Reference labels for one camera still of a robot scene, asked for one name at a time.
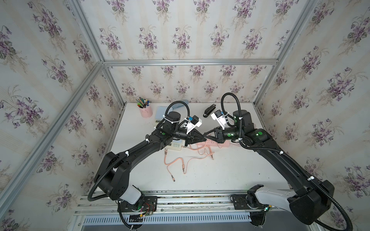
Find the pink power strip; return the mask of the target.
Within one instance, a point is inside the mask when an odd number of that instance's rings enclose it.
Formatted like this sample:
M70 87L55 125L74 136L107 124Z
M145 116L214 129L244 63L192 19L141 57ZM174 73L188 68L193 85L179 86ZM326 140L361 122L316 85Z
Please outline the pink power strip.
M215 141L207 140L207 141L204 141L204 142L196 143L194 145L196 145L197 147L202 147L202 146L208 145L210 147L218 147L218 148L224 148L225 147L225 148L227 148L227 147L230 146L230 142L225 141L224 143L217 143Z

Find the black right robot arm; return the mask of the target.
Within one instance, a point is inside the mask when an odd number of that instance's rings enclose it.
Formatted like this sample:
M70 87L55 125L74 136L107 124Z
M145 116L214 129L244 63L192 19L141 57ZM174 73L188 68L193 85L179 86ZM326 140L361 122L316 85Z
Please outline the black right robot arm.
M217 143L230 140L246 150L258 153L267 160L291 186L291 190L273 190L262 184L250 188L246 194L246 205L259 209L258 214L264 217L268 206L278 207L291 212L300 222L306 225L317 225L333 231L334 228L321 222L322 216L331 206L335 206L343 216L345 231L353 230L353 223L345 209L334 199L334 186L305 170L297 161L279 147L272 135L264 129L256 129L248 111L241 108L238 97L225 93L220 100L221 109L212 114L219 127L204 136Z

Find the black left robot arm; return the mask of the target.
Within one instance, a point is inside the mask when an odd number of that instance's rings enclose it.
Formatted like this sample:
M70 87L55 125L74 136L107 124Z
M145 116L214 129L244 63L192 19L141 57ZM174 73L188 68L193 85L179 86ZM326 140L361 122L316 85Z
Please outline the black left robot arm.
M168 109L162 116L151 134L136 146L115 154L107 153L94 177L92 187L88 193L88 201L110 198L113 201L125 201L131 205L142 200L143 193L129 184L131 171L151 154L168 146L173 140L184 140L186 145L206 141L206 138L197 130L202 125L198 116L191 116L186 106L187 116Z

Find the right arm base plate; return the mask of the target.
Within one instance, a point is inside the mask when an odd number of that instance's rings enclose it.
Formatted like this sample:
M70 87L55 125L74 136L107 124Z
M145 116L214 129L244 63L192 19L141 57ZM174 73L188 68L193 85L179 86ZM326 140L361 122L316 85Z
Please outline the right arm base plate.
M258 210L262 212L268 212L272 206L263 205L259 203L253 196L249 194L232 194L230 201L233 203L235 210Z

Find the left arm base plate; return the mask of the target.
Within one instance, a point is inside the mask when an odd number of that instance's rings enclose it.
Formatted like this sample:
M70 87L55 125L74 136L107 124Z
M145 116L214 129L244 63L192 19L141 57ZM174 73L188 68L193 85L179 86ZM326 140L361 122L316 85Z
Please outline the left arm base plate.
M153 213L157 210L157 196L141 196L135 204L127 201L119 202L119 208L122 212Z

